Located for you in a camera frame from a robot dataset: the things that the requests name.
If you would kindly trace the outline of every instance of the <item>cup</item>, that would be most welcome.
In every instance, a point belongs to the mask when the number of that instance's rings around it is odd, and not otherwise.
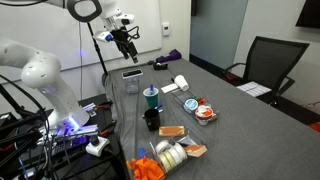
[[[182,75],[178,75],[176,78],[174,78],[174,83],[178,85],[183,91],[189,89],[189,85]]]
[[[149,131],[159,130],[160,127],[160,115],[157,109],[148,109],[143,116],[146,120]]]
[[[157,88],[153,88],[153,92],[150,91],[150,88],[147,88],[143,91],[143,95],[146,98],[148,107],[150,109],[155,108],[158,105],[158,93]]]

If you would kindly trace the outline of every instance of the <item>wall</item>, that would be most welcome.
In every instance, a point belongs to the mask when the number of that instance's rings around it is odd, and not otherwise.
[[[139,54],[139,63],[146,63],[149,60],[154,60],[161,55],[167,55],[172,49],[177,49],[181,52],[184,59],[189,59],[189,41],[190,41],[190,12],[191,0],[159,0],[160,3],[160,18],[161,22],[170,22],[171,35],[162,38],[162,49]],[[124,60],[119,58],[105,63],[108,70],[118,69],[133,65],[132,60]],[[101,83],[102,68],[99,64],[83,67],[83,79],[80,80],[81,68],[75,68],[61,73],[63,79],[70,85],[76,96],[80,99],[80,86],[82,82],[82,98],[92,97],[104,93],[104,88]],[[18,85],[24,87],[31,95],[33,95],[41,105],[51,108],[49,102],[42,97],[37,91],[25,87],[21,82]],[[17,99],[19,104],[24,105],[29,110],[37,110],[37,108],[20,92],[15,90],[10,85],[5,85],[5,88]],[[12,111],[11,106],[0,96],[0,113]]]
[[[283,96],[297,104],[320,99],[320,29],[295,27],[305,0],[249,0],[234,62],[245,62],[255,36],[310,43],[289,74],[296,83]],[[243,69],[235,69],[242,75]]]
[[[198,0],[190,53],[221,68],[233,63],[248,0]]]

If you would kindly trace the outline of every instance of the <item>floor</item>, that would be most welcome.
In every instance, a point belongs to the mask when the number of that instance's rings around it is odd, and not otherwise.
[[[224,80],[224,77],[222,76],[223,69],[221,69],[220,67],[215,66],[191,54],[189,59],[191,63],[201,67],[202,69]],[[310,125],[316,122],[320,122],[319,114],[314,113],[313,111],[310,111],[306,108],[303,108],[300,105],[295,104],[292,101],[285,99],[283,97],[280,97],[278,101],[279,103],[275,107],[276,109],[300,121],[301,123]]]

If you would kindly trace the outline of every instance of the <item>plastic cup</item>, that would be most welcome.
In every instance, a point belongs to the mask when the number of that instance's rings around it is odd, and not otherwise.
[[[178,85],[183,91],[189,89],[189,85],[182,75],[178,75],[176,78],[174,78],[174,83]]]
[[[150,91],[150,88],[147,88],[143,91],[143,95],[146,98],[148,107],[150,109],[157,107],[158,93],[159,93],[159,90],[157,88],[153,88],[153,92]]]

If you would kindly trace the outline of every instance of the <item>purple object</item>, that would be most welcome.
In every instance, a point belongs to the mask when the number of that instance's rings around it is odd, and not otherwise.
[[[172,50],[167,56],[160,56],[156,59],[156,63],[163,63],[167,61],[173,61],[173,60],[178,60],[181,59],[181,53],[174,49]]]

